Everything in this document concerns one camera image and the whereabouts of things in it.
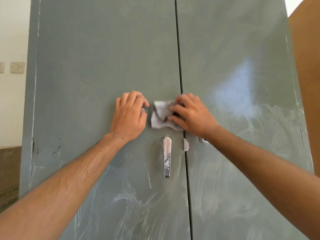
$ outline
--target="hairy forearm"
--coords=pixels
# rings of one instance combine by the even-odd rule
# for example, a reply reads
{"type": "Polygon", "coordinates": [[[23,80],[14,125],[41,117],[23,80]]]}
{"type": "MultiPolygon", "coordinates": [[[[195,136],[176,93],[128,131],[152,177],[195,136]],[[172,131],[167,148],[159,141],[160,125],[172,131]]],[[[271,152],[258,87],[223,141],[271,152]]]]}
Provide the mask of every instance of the hairy forearm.
{"type": "Polygon", "coordinates": [[[220,126],[208,140],[295,227],[310,239],[320,238],[320,178],[220,126]]]}
{"type": "Polygon", "coordinates": [[[56,239],[124,145],[108,134],[0,215],[3,239],[56,239]]]}

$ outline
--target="cloth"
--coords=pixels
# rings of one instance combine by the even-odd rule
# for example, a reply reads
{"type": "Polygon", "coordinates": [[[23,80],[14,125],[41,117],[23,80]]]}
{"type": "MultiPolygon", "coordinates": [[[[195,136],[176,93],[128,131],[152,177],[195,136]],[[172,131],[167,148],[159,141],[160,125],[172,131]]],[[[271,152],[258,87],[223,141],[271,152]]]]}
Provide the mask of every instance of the cloth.
{"type": "Polygon", "coordinates": [[[174,114],[169,110],[169,107],[173,105],[175,105],[174,100],[154,101],[154,111],[151,116],[151,127],[153,129],[170,127],[175,131],[183,131],[183,129],[175,122],[167,120],[169,116],[174,114]]]}

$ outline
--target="wooden panel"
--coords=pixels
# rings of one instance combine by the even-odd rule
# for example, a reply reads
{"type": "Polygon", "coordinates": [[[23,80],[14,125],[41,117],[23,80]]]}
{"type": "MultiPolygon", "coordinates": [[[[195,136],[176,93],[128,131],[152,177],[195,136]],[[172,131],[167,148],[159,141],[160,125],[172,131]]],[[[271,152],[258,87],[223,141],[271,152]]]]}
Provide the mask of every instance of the wooden panel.
{"type": "Polygon", "coordinates": [[[289,17],[314,172],[320,176],[320,0],[304,0],[289,17]]]}

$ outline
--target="door handle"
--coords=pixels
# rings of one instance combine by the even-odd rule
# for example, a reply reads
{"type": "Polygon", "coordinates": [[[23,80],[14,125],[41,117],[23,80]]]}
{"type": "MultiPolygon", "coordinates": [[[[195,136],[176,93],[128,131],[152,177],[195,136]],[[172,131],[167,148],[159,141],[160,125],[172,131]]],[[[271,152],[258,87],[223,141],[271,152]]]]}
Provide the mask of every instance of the door handle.
{"type": "Polygon", "coordinates": [[[171,166],[171,139],[165,137],[163,139],[163,163],[164,163],[164,178],[170,177],[170,166],[171,166]]]}

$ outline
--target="light switch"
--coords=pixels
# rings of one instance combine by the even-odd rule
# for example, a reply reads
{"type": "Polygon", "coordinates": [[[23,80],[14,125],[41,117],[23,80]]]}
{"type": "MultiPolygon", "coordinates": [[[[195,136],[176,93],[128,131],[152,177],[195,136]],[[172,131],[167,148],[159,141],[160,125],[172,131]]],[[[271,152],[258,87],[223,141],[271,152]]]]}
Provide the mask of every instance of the light switch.
{"type": "Polygon", "coordinates": [[[13,74],[23,74],[24,73],[24,62],[11,62],[10,73],[13,74]]]}
{"type": "Polygon", "coordinates": [[[0,62],[0,74],[5,72],[5,63],[0,62]]]}

